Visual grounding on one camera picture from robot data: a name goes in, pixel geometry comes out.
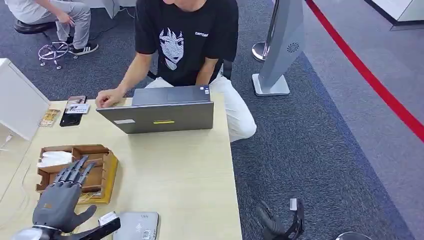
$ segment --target office chair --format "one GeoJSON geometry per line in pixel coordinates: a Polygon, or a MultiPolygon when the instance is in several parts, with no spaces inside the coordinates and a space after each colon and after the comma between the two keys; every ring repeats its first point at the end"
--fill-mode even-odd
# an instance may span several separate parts
{"type": "MultiPolygon", "coordinates": [[[[231,80],[231,72],[233,71],[233,63],[227,60],[222,62],[222,75],[228,80],[231,80]]],[[[155,80],[158,76],[151,71],[148,71],[147,76],[155,80]]]]}
{"type": "Polygon", "coordinates": [[[70,46],[63,41],[52,41],[50,37],[45,33],[49,29],[56,28],[55,22],[26,24],[19,20],[16,20],[13,27],[16,32],[20,34],[43,34],[44,37],[47,39],[47,44],[40,48],[40,50],[38,50],[38,60],[40,61],[40,66],[46,65],[43,60],[53,60],[57,70],[62,68],[62,66],[58,64],[58,61],[56,59],[64,56],[67,53],[71,53],[69,52],[70,46]]]}

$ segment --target robotic hand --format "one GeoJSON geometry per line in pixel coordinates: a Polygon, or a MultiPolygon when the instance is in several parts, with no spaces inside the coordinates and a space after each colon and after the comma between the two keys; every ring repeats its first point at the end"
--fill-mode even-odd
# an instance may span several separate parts
{"type": "Polygon", "coordinates": [[[296,240],[305,231],[304,205],[300,198],[290,199],[290,211],[294,213],[293,223],[285,231],[282,221],[274,216],[271,209],[263,201],[256,208],[259,222],[263,225],[264,240],[296,240]]]}
{"type": "Polygon", "coordinates": [[[97,209],[95,205],[91,205],[79,215],[74,212],[82,186],[94,167],[94,163],[90,163],[83,172],[80,172],[87,159],[88,156],[84,156],[73,162],[56,176],[35,207],[32,228],[20,231],[12,240],[99,240],[121,227],[119,217],[114,213],[108,213],[102,217],[102,224],[94,229],[69,236],[62,235],[71,233],[91,218],[97,209]]]}

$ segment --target black phone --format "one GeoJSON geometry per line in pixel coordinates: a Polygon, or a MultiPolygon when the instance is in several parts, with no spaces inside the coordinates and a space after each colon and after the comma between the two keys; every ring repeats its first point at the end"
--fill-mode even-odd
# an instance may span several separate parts
{"type": "Polygon", "coordinates": [[[68,111],[69,104],[85,104],[87,96],[71,96],[67,100],[65,111],[63,111],[62,119],[59,125],[61,127],[77,126],[81,122],[83,117],[82,113],[66,113],[68,111]]]}

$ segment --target red line on floor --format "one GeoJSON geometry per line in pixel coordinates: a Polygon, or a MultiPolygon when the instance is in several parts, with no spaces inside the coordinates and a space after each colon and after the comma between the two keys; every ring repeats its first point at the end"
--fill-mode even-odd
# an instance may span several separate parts
{"type": "Polygon", "coordinates": [[[349,59],[357,71],[380,96],[381,99],[393,110],[393,112],[408,126],[409,129],[424,142],[424,125],[418,121],[407,109],[400,103],[393,94],[374,76],[368,67],[355,54],[352,48],[343,40],[340,34],[332,26],[323,12],[318,8],[313,0],[306,0],[307,5],[321,22],[325,30],[338,45],[344,55],[349,59]]]}

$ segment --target speaker grille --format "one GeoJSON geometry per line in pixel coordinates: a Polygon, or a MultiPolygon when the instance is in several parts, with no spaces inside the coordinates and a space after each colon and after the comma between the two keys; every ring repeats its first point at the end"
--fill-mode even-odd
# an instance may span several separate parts
{"type": "Polygon", "coordinates": [[[297,42],[292,42],[292,43],[290,43],[290,44],[288,45],[288,47],[287,47],[287,52],[288,52],[288,53],[290,53],[290,54],[292,54],[292,53],[296,52],[299,48],[300,48],[299,43],[297,43],[297,42]]]}

